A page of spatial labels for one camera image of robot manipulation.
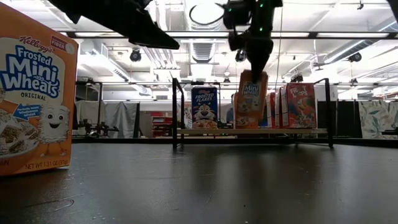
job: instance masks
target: ceiling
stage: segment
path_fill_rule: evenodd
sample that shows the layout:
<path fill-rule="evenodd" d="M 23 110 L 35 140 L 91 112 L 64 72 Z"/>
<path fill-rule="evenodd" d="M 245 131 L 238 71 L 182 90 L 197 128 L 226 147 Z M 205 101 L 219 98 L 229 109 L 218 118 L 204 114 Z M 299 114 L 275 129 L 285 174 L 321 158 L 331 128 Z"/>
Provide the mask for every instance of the ceiling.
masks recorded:
<path fill-rule="evenodd" d="M 194 5 L 207 3 L 205 10 L 200 7 L 193 12 L 196 20 L 201 22 L 211 20 L 210 16 L 218 17 L 222 10 L 217 9 L 215 4 L 208 4 L 210 0 L 158 0 L 152 2 L 148 10 L 152 13 L 152 18 L 156 19 L 163 30 L 167 31 L 190 31 L 196 30 L 190 19 L 187 19 L 187 10 Z M 1 2 L 23 12 L 31 18 L 49 26 L 60 32 L 66 31 L 87 31 L 99 32 L 110 31 L 109 29 L 82 18 L 78 24 L 72 24 L 65 17 L 64 13 L 53 7 L 48 1 L 39 0 L 2 0 Z M 211 0 L 220 4 L 225 0 Z M 393 15 L 388 3 L 385 0 L 363 0 L 364 7 L 357 10 L 359 0 L 285 0 L 283 8 L 277 8 L 274 16 L 275 31 L 297 31 L 297 32 L 374 32 L 379 31 L 378 25 L 384 21 L 391 20 Z M 200 27 L 205 31 L 226 31 L 223 24 L 215 28 Z M 238 27 L 244 31 L 247 27 Z M 90 39 L 78 40 L 81 46 L 104 45 L 109 50 L 109 58 L 121 67 L 131 80 L 137 82 L 153 82 L 154 80 L 167 81 L 170 75 L 179 77 L 182 80 L 201 80 L 208 82 L 222 82 L 228 77 L 232 82 L 239 81 L 239 74 L 244 69 L 250 69 L 250 63 L 236 62 L 236 52 L 231 52 L 228 40 L 193 40 L 178 39 L 180 42 L 179 50 L 172 50 L 175 66 L 170 69 L 159 70 L 155 65 L 157 62 L 150 60 L 146 55 L 147 51 L 138 46 L 130 44 L 127 39 Z M 197 64 L 193 57 L 196 57 L 194 48 L 200 42 L 207 42 L 211 45 L 211 60 L 209 64 Z M 359 52 L 363 56 L 360 62 L 350 63 L 347 60 L 339 60 L 331 65 L 314 67 L 319 57 L 330 53 L 335 53 L 344 45 L 355 43 L 357 40 L 337 40 L 337 39 L 274 39 L 274 49 L 265 67 L 265 71 L 270 76 L 270 82 L 290 81 L 290 77 L 295 73 L 302 73 L 305 82 L 314 82 L 324 77 L 330 78 L 332 82 L 348 82 L 352 78 L 358 78 L 360 83 L 367 82 L 386 82 L 396 81 L 398 78 L 398 67 L 396 59 L 396 40 L 381 40 L 369 47 L 361 49 Z M 141 51 L 142 59 L 140 62 L 132 62 L 129 59 L 133 49 Z M 164 51 L 159 51 L 163 63 L 166 63 L 170 55 Z M 103 63 L 92 58 L 90 55 L 81 55 L 79 58 L 78 76 L 93 77 L 98 81 L 120 82 L 120 78 L 115 77 Z M 369 90 L 376 86 L 366 86 L 362 90 Z M 107 86 L 105 91 L 134 91 L 133 88 L 122 86 Z"/>

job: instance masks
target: shelf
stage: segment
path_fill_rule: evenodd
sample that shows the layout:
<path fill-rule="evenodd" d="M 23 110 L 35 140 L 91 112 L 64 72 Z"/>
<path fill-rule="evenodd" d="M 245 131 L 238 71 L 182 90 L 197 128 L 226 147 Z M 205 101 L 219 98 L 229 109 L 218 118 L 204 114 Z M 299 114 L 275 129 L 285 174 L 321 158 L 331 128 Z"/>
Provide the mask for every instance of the shelf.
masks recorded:
<path fill-rule="evenodd" d="M 327 134 L 327 129 L 178 129 L 179 134 Z"/>

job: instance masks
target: table surface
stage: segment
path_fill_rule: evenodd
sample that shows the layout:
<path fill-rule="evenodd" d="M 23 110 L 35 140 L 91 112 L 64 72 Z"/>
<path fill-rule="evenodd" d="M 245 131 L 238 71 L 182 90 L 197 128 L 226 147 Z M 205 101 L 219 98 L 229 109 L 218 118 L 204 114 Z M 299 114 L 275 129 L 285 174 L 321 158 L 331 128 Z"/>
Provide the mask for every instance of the table surface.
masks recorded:
<path fill-rule="evenodd" d="M 0 179 L 0 223 L 398 223 L 398 150 L 74 144 Z"/>

